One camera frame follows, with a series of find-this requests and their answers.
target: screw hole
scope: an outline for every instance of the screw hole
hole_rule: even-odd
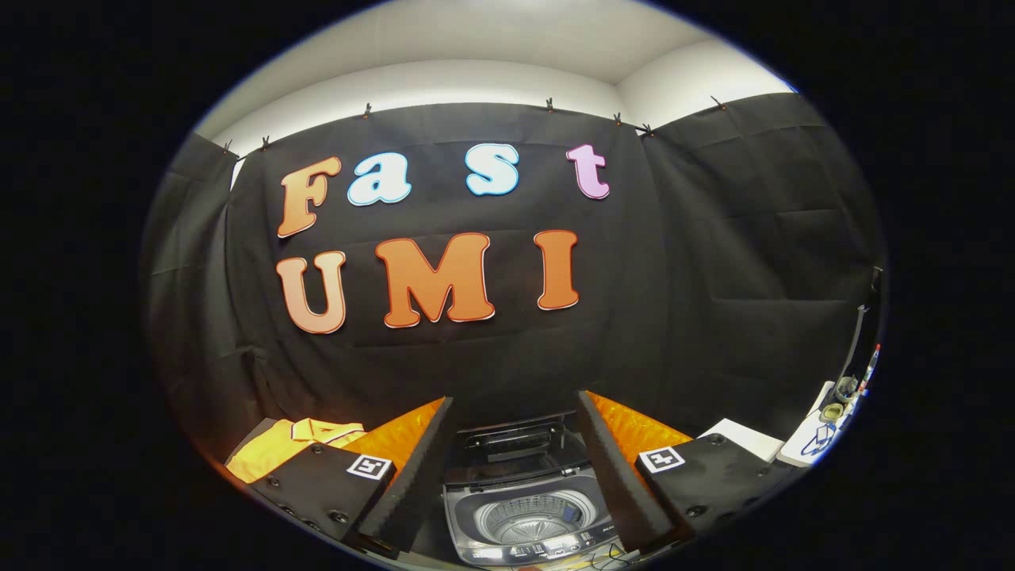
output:
[[[338,510],[331,510],[331,511],[329,511],[328,512],[328,517],[330,517],[332,519],[332,521],[337,521],[339,523],[348,523],[349,522],[349,516],[345,515],[344,513],[342,513],[342,512],[340,512]]]

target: shirt collar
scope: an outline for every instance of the shirt collar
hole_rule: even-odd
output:
[[[296,442],[312,441],[327,444],[353,432],[363,432],[363,425],[359,423],[337,425],[314,419],[303,419],[292,425],[289,436]]]

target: washing machine drum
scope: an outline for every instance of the washing machine drum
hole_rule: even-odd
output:
[[[596,521],[598,515],[595,502],[574,490],[490,502],[474,512],[476,529],[501,546],[571,533]]]

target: white ceiling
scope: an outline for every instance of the white ceiling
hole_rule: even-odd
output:
[[[294,46],[204,118],[212,137],[288,93],[332,77],[425,60],[539,65],[616,84],[653,60],[712,35],[631,0],[394,0]]]

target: cable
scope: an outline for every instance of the cable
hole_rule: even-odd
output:
[[[630,561],[626,561],[626,560],[623,560],[623,559],[620,559],[620,558],[617,558],[617,557],[614,557],[614,556],[613,556],[613,550],[614,550],[614,549],[616,549],[616,550],[617,550],[618,552],[620,552],[620,554],[621,554],[621,555],[623,555],[623,553],[624,553],[624,552],[623,552],[623,550],[621,550],[620,548],[618,548],[618,547],[617,547],[617,545],[616,545],[615,543],[611,543],[611,544],[610,544],[610,551],[609,551],[609,552],[608,552],[608,553],[606,554],[606,555],[607,555],[607,557],[609,557],[609,558],[610,558],[610,559],[612,559],[613,561],[617,561],[617,562],[620,562],[620,563],[623,563],[623,564],[624,564],[624,566],[623,566],[623,567],[615,567],[614,569],[625,569],[625,568],[627,568],[627,567],[630,567],[630,564],[631,564],[631,562],[630,562]],[[604,566],[602,566],[602,567],[596,567],[596,564],[595,564],[595,560],[593,560],[593,561],[590,561],[590,562],[589,562],[589,567],[592,567],[592,568],[593,568],[593,569],[595,569],[596,571],[606,571],[606,566],[607,566],[607,565],[609,565],[609,564],[611,564],[611,563],[613,563],[613,561],[608,561],[608,562],[606,563],[606,565],[604,565]]]

